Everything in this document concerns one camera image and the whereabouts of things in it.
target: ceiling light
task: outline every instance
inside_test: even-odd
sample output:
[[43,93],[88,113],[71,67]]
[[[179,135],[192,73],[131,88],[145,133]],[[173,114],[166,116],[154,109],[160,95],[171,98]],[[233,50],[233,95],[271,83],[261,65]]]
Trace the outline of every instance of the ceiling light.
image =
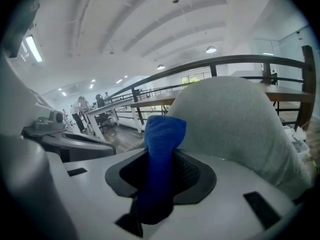
[[38,49],[36,47],[34,38],[32,37],[32,35],[28,36],[26,39],[26,43],[28,44],[33,56],[35,57],[37,62],[42,62],[42,58],[38,52]]
[[157,70],[163,70],[165,68],[165,65],[160,64],[156,69]]
[[213,46],[209,46],[207,49],[206,49],[206,53],[207,54],[212,54],[214,52],[217,51],[217,48],[213,47]]

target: wooden railing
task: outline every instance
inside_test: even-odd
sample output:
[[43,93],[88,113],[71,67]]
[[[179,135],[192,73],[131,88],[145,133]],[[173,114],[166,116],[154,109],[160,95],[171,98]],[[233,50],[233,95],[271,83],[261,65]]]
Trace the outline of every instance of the wooden railing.
[[[310,118],[312,116],[314,103],[315,103],[315,94],[316,94],[316,66],[314,55],[311,46],[306,45],[302,46],[302,52],[304,56],[304,62],[289,59],[289,58],[282,58],[282,57],[275,57],[275,56],[267,56],[267,55],[232,55],[232,56],[222,56],[216,58],[209,58],[204,60],[199,60],[195,62],[191,62],[188,64],[180,65],[160,73],[154,74],[149,76],[143,80],[140,80],[136,83],[133,83],[117,92],[109,96],[106,100],[111,100],[118,97],[129,97],[133,98],[134,102],[138,101],[135,88],[149,82],[165,78],[168,76],[172,76],[177,73],[181,73],[184,71],[202,68],[202,67],[210,67],[211,76],[217,76],[217,65],[223,64],[236,64],[236,63],[263,63],[263,73],[262,76],[244,76],[246,79],[258,79],[263,80],[265,84],[271,84],[271,80],[279,80],[279,81],[289,81],[289,82],[296,82],[302,83],[302,92],[313,95],[313,102],[306,102],[303,98],[300,101],[300,107],[298,111],[297,121],[295,123],[295,129],[300,126],[303,126],[303,129],[306,130],[309,125]],[[289,66],[294,68],[300,68],[302,71],[302,80],[300,79],[292,79],[292,78],[284,78],[284,77],[271,77],[271,67],[270,64],[282,65],[282,66]],[[130,94],[123,94],[122,93],[131,90],[132,93]],[[137,108],[138,115],[141,119],[141,123],[144,124],[142,120],[141,111]]]

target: white ceiling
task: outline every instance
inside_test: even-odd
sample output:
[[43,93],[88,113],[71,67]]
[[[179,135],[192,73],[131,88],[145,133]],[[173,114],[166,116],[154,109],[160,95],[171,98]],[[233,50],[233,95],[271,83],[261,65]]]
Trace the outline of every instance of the white ceiling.
[[[43,62],[12,59],[25,84],[45,94],[103,79],[231,54],[263,22],[272,0],[39,0],[33,35]],[[209,45],[218,51],[206,54]]]

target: blue towel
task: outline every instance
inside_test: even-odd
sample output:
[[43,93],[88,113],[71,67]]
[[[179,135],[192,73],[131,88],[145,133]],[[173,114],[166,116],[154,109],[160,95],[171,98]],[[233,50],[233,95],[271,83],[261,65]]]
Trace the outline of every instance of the blue towel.
[[154,225],[173,210],[173,155],[186,134],[187,122],[171,116],[152,115],[144,130],[148,149],[147,176],[137,193],[139,221]]

